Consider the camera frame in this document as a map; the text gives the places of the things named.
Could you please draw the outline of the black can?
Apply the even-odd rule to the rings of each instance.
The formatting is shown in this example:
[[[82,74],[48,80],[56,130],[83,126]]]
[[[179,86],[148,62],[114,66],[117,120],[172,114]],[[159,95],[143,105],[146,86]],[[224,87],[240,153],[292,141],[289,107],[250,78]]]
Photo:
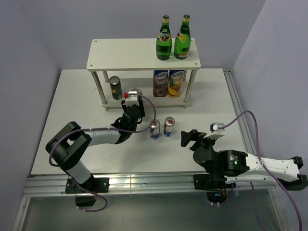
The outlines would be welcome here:
[[[137,93],[138,95],[142,95],[142,91],[140,89],[132,89],[131,91]]]
[[[123,95],[122,95],[120,78],[117,76],[112,76],[109,79],[109,83],[113,99],[121,100]]]

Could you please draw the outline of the black can front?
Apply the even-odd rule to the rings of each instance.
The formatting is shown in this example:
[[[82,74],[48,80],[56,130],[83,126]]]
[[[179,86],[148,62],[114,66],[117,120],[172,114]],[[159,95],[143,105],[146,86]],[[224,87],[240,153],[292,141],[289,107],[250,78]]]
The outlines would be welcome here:
[[[109,79],[109,83],[113,99],[121,100],[123,95],[122,95],[120,78],[117,76],[112,76]]]

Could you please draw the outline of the green glass bottle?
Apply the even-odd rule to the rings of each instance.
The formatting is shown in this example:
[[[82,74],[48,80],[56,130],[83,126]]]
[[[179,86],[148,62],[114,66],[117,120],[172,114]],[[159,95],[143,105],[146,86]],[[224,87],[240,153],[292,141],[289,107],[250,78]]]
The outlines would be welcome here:
[[[191,17],[185,14],[182,19],[181,27],[175,38],[174,56],[183,60],[187,57],[191,45],[190,22]]]
[[[156,56],[159,60],[167,60],[172,50],[172,38],[169,28],[170,17],[162,17],[162,25],[156,39]]]

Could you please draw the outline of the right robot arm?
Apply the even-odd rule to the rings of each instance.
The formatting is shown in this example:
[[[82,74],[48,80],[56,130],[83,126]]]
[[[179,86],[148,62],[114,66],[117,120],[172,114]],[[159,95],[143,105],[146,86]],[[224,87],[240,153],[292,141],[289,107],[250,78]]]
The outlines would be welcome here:
[[[211,134],[195,129],[181,132],[181,146],[185,147],[192,141],[194,144],[190,150],[193,160],[205,169],[204,174],[193,176],[195,189],[216,191],[250,182],[282,185],[288,191],[300,191],[307,187],[307,176],[299,172],[304,165],[301,157],[276,160],[237,150],[217,152],[214,144],[222,136],[217,131]]]

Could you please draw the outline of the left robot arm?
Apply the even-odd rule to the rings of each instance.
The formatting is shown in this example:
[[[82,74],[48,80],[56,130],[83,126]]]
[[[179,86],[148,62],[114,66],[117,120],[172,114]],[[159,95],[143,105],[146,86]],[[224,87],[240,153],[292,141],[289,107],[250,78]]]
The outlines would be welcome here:
[[[90,129],[72,121],[46,144],[50,164],[54,160],[57,167],[75,180],[82,192],[94,192],[98,188],[94,176],[81,161],[86,149],[94,145],[125,142],[137,132],[137,125],[145,117],[142,96],[138,92],[130,91],[121,104],[123,115],[111,125]]]

